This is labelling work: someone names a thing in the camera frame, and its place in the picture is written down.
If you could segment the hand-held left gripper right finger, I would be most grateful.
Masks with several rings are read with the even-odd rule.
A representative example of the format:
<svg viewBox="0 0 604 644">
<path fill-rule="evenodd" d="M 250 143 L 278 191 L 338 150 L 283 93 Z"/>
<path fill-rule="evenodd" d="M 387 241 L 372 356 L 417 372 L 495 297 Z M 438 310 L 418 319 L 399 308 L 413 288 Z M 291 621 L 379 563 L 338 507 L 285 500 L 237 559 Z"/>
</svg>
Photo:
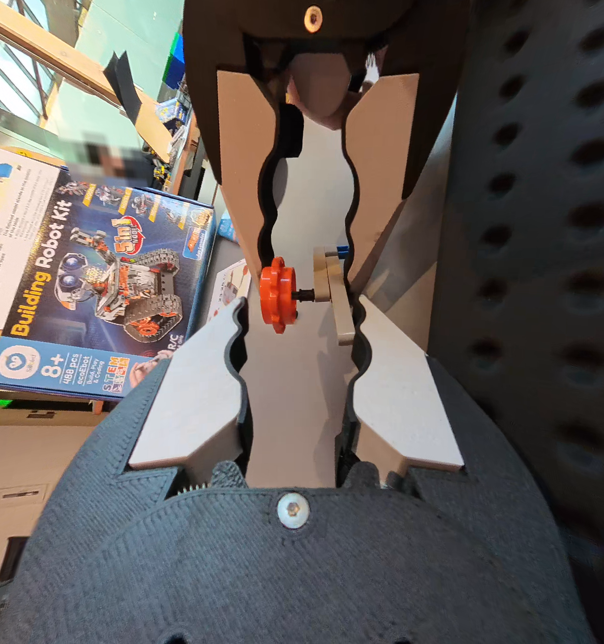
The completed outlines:
<svg viewBox="0 0 604 644">
<path fill-rule="evenodd" d="M 379 482 L 403 479 L 411 468 L 460 472 L 464 458 L 427 355 L 366 296 L 354 304 L 351 359 L 336 439 L 336 486 L 356 463 L 372 463 Z"/>
</svg>

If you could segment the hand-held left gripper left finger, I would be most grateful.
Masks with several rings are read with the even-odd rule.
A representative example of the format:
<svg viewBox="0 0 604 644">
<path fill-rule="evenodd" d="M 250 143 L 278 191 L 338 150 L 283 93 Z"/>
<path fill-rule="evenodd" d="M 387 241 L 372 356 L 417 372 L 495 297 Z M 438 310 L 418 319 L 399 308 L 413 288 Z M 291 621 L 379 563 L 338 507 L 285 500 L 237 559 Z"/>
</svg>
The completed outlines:
<svg viewBox="0 0 604 644">
<path fill-rule="evenodd" d="M 249 303 L 238 297 L 194 333 L 161 379 L 129 458 L 133 470 L 177 466 L 193 484 L 212 483 L 215 466 L 246 475 L 252 449 L 247 361 Z"/>
</svg>

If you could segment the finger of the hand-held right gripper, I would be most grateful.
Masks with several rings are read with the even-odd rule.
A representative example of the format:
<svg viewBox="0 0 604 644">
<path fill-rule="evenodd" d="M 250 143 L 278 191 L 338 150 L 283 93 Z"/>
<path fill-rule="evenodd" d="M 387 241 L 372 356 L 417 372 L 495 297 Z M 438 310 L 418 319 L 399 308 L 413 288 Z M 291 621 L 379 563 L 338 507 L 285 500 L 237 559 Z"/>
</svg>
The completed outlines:
<svg viewBox="0 0 604 644">
<path fill-rule="evenodd" d="M 301 153 L 303 114 L 248 74 L 220 70 L 217 84 L 222 194 L 249 271 L 260 276 L 274 259 L 274 175 Z"/>
<path fill-rule="evenodd" d="M 363 293 L 406 202 L 403 197 L 419 74 L 383 76 L 346 118 L 345 152 L 357 179 L 346 273 Z"/>
</svg>

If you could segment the orange gear wheel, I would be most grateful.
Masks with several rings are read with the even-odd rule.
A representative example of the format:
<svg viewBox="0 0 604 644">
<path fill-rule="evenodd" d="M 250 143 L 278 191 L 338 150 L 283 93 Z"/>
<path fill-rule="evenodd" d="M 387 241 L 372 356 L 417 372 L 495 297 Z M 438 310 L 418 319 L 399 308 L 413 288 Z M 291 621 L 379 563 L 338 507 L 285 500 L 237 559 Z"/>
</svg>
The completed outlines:
<svg viewBox="0 0 604 644">
<path fill-rule="evenodd" d="M 261 315 L 264 323 L 272 326 L 276 334 L 283 334 L 287 326 L 295 324 L 297 320 L 297 300 L 294 298 L 296 291 L 295 269 L 286 266 L 281 256 L 275 257 L 272 263 L 261 271 Z"/>
</svg>

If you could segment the grey beam assembly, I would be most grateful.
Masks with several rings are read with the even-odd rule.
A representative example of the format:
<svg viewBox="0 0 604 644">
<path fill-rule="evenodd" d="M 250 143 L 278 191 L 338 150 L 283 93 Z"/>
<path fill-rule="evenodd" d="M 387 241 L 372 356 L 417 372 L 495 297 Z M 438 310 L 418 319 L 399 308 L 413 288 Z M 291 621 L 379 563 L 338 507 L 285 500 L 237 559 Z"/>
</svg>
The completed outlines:
<svg viewBox="0 0 604 644">
<path fill-rule="evenodd" d="M 347 256 L 348 246 L 315 247 L 313 251 L 314 301 L 331 303 L 339 346 L 352 345 L 355 337 L 342 264 Z"/>
</svg>

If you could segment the open instruction booklet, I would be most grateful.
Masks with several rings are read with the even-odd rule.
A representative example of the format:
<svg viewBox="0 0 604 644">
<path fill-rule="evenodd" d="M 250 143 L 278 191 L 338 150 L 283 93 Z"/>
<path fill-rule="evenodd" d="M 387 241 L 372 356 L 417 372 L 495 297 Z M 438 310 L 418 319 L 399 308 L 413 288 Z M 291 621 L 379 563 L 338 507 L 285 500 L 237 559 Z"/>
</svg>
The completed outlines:
<svg viewBox="0 0 604 644">
<path fill-rule="evenodd" d="M 233 263 L 216 275 L 206 323 L 209 323 L 234 300 L 248 297 L 251 275 L 246 260 Z"/>
</svg>

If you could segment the blue robot kit box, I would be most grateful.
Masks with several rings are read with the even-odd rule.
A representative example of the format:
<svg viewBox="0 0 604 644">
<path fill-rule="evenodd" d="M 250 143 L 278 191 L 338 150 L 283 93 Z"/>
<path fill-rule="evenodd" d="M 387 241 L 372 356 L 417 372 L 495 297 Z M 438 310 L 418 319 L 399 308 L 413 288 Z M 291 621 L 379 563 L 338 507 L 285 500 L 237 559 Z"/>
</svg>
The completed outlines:
<svg viewBox="0 0 604 644">
<path fill-rule="evenodd" d="M 213 206 L 0 149 L 0 390 L 123 398 L 193 333 Z"/>
</svg>

